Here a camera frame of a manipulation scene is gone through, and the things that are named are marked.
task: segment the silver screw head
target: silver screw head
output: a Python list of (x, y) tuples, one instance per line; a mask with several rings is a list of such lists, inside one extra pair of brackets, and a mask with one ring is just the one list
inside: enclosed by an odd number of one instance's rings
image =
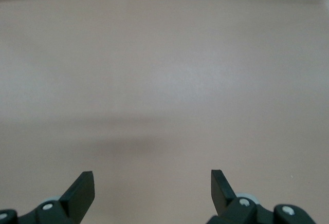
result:
[(52, 203), (48, 203), (42, 207), (43, 210), (49, 210), (52, 208)]
[(7, 216), (8, 216), (7, 213), (0, 214), (0, 220), (7, 218)]
[(295, 214), (294, 210), (289, 206), (283, 206), (282, 211), (284, 213), (286, 213), (287, 215), (294, 215)]
[(245, 206), (245, 207), (248, 207), (250, 205), (250, 202), (245, 199), (245, 198), (241, 198), (239, 203), (242, 205), (242, 206)]

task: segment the bolt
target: bolt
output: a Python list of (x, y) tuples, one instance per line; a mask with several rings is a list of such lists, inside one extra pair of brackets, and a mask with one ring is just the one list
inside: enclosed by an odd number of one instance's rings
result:
[(8, 216), (7, 213), (0, 214), (0, 220), (5, 219)]
[(245, 206), (245, 207), (248, 207), (250, 205), (250, 202), (245, 199), (245, 198), (241, 198), (239, 203), (242, 205), (242, 206)]
[(43, 210), (49, 210), (52, 208), (52, 203), (48, 203), (42, 207)]
[(295, 214), (294, 210), (291, 207), (289, 207), (289, 206), (283, 206), (282, 207), (282, 210), (287, 215), (294, 215)]

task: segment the screw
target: screw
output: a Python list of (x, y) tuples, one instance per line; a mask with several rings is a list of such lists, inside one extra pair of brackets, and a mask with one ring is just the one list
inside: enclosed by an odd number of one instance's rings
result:
[(282, 207), (282, 210), (287, 215), (294, 215), (295, 214), (294, 210), (291, 207), (289, 207), (289, 206), (283, 206)]
[(0, 220), (5, 219), (8, 216), (7, 213), (0, 214)]
[(250, 202), (245, 199), (245, 198), (241, 198), (239, 203), (242, 205), (242, 206), (245, 206), (245, 207), (248, 207), (250, 205)]
[(42, 207), (43, 210), (49, 210), (52, 208), (52, 203), (48, 203)]

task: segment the beige surface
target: beige surface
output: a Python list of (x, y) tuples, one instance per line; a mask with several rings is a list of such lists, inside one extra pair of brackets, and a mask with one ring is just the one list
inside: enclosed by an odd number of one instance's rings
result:
[(329, 207), (326, 0), (0, 0), (0, 209), (93, 170), (87, 223), (205, 223), (210, 170)]

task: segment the black robotic claw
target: black robotic claw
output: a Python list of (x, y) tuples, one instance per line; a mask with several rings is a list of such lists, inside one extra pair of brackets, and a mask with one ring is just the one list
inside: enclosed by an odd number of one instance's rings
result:
[(0, 224), (79, 224), (95, 198), (94, 176), (83, 172), (58, 201), (47, 201), (21, 217), (1, 210)]
[(218, 216), (207, 224), (315, 224), (297, 206), (280, 204), (271, 212), (246, 197), (237, 197), (221, 170), (211, 171), (211, 197)]

